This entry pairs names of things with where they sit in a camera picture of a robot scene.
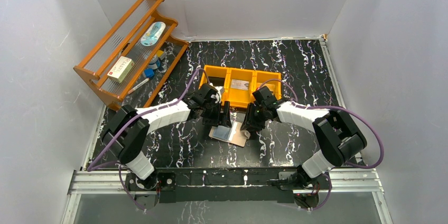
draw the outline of pen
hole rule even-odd
[[[143,84],[147,83],[150,79],[146,78],[144,79],[142,82],[140,82],[139,84],[137,84],[135,87],[133,87],[131,90],[129,90],[129,92],[127,93],[128,95],[132,94],[132,92],[134,92],[135,90],[137,90],[139,87],[143,86]]]

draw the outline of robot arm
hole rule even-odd
[[[253,93],[242,130],[256,132],[267,120],[290,123],[316,133],[320,150],[287,179],[270,180],[271,185],[307,186],[319,175],[342,166],[367,146],[367,141],[348,113],[327,109],[304,109],[286,99],[277,100],[267,87]]]
[[[110,147],[110,151],[139,178],[139,183],[146,189],[157,185],[157,170],[142,152],[146,135],[169,124],[203,117],[202,123],[209,126],[231,127],[230,103],[225,102],[221,112],[221,102],[217,98],[218,91],[209,84],[182,100],[177,99],[150,108],[133,109],[129,105],[122,106],[117,114],[104,126],[101,133],[102,143],[107,145],[117,132],[134,116],[148,110],[130,124]]]

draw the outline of wooden shelf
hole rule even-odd
[[[160,88],[188,47],[187,42],[171,36],[178,25],[177,21],[159,14],[156,10],[163,1],[137,0],[92,51],[73,68],[111,109],[120,108],[125,96],[164,42],[180,45],[182,49],[157,85],[157,87],[160,85]],[[140,38],[154,22],[164,22],[165,30],[155,45],[141,45]],[[120,56],[131,58],[135,64],[124,81],[117,83],[107,77],[107,72]],[[156,88],[150,97],[151,100],[155,98],[160,88]]]

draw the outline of plastic case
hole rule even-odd
[[[247,108],[247,105],[253,102],[255,99],[252,93],[266,80],[269,79],[282,79],[282,75],[279,72],[265,72],[256,70],[246,70],[230,67],[216,67],[206,65],[204,70],[213,83],[216,79],[224,79],[224,93],[222,93],[222,103],[230,101],[231,107]],[[205,75],[202,75],[199,87],[206,83],[207,79]],[[248,87],[240,87],[241,82],[248,82]],[[271,81],[266,86],[274,93],[277,99],[282,97],[281,83],[278,81]]]

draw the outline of tag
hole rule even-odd
[[[240,90],[249,90],[249,81],[232,80],[230,88],[240,89]]]

